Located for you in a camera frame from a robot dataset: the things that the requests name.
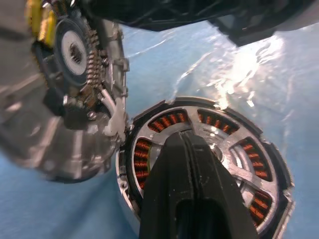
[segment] copper wire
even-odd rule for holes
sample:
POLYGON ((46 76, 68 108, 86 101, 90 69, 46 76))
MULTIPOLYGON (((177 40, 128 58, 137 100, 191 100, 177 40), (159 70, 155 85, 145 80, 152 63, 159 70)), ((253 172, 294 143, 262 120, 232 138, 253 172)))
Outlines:
POLYGON ((159 133, 159 130, 157 128, 155 128, 155 127, 153 127, 151 125, 149 125, 149 128, 150 128, 150 130, 153 130, 153 131, 159 133))
POLYGON ((247 144, 243 148, 244 148, 245 151, 248 151, 248 150, 253 149, 254 147, 251 144, 247 144))
POLYGON ((229 125, 226 124, 223 128, 223 131, 226 133, 228 130, 229 130, 229 125))
POLYGON ((211 123, 211 116, 207 116, 206 124, 210 124, 210 123, 211 123))
POLYGON ((145 182, 141 182, 141 183, 139 183, 139 185, 140 185, 140 188, 141 188, 141 189, 144 189, 145 182))
POLYGON ((255 174, 258 177, 262 177, 262 178, 267 178, 268 177, 268 174, 265 171, 255 171, 255 174))
POLYGON ((171 126, 171 123, 169 122, 169 120, 165 116, 163 118, 161 118, 161 121, 163 122, 163 124, 165 125, 166 128, 171 126))
POLYGON ((146 178, 148 175, 149 175, 149 173, 147 171, 136 172, 137 179, 146 178))
POLYGON ((203 115, 202 114, 198 114, 199 120, 203 123, 204 119, 203 119, 203 115))
POLYGON ((143 151, 135 151, 134 152, 134 156, 135 157, 139 157, 139 158, 147 159, 148 158, 148 153, 147 152, 143 152, 143 151))
POLYGON ((183 113, 178 113, 177 115, 178 115, 179 120, 180 120, 181 122, 185 122, 185 117, 184 117, 184 114, 183 114, 183 113))
POLYGON ((259 219, 263 219, 264 215, 255 207, 250 206, 250 212, 254 215, 256 215, 259 219))
POLYGON ((255 203, 256 203, 258 206, 260 206, 261 208, 264 208, 264 209, 267 209, 267 208, 268 208, 267 204, 264 203, 263 201, 261 201, 260 199, 255 198, 254 201, 255 201, 255 203))
POLYGON ((264 167, 264 164, 262 162, 253 162, 254 167, 264 167))
POLYGON ((248 156, 249 156, 250 159, 259 158, 259 155, 257 153, 250 153, 250 154, 248 154, 248 156))
POLYGON ((153 126, 155 128, 157 128, 159 130, 159 132, 161 132, 163 129, 165 129, 164 126, 158 121, 153 122, 153 126))
POLYGON ((216 128, 219 128, 220 127, 220 120, 218 119, 218 120, 216 120, 216 122, 215 122, 215 125, 214 125, 216 128))
POLYGON ((136 168, 147 168, 148 167, 148 163, 147 162, 134 162, 134 167, 136 168))
POLYGON ((170 118, 170 120, 173 122, 173 124, 176 124, 177 123, 177 118, 175 115, 169 115, 168 116, 170 118))
POLYGON ((150 149, 150 144, 144 142, 144 141, 138 141, 136 143, 136 147, 144 149, 146 151, 148 151, 150 149))

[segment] yellow capacitor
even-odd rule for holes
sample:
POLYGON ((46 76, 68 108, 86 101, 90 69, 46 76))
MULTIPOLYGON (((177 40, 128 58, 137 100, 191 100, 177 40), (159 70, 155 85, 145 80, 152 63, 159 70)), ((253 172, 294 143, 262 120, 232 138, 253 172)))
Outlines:
POLYGON ((45 7, 42 10, 41 28, 38 35, 38 41, 52 48, 55 38, 56 15, 54 12, 45 7))
POLYGON ((31 28, 34 37, 37 37, 40 31, 42 5, 41 0, 27 0, 25 16, 27 23, 31 28))

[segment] black plastic cover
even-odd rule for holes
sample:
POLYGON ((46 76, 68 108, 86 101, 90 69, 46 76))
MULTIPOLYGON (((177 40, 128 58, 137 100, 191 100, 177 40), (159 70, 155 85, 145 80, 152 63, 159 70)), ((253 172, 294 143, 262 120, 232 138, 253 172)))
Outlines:
POLYGON ((171 135, 144 189, 140 239, 256 239, 240 190, 205 140, 171 135))
POLYGON ((151 31, 208 20, 237 46, 271 37, 315 0, 82 0, 91 15, 151 31))

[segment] electric motor stator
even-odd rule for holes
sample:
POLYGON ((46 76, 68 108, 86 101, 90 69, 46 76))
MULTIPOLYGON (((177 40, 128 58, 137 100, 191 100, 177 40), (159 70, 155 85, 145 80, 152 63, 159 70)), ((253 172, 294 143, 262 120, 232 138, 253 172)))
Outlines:
POLYGON ((194 97, 165 101, 134 118, 116 158, 124 212, 136 233, 145 181, 165 140, 176 132, 203 137, 236 179, 261 238, 280 237, 294 208, 294 187, 286 163, 262 131, 239 113, 219 110, 214 102, 194 97))

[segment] blue cloth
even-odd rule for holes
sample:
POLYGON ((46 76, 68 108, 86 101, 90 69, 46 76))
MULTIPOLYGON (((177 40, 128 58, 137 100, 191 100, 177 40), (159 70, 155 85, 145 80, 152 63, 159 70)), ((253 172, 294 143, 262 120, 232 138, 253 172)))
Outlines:
MULTIPOLYGON (((160 33, 124 28, 130 116, 162 99, 203 96, 264 130, 295 177, 285 238, 318 238, 319 25, 236 48, 207 22, 160 33)), ((0 157, 0 239, 136 239, 118 203, 114 166, 62 185, 0 157)))

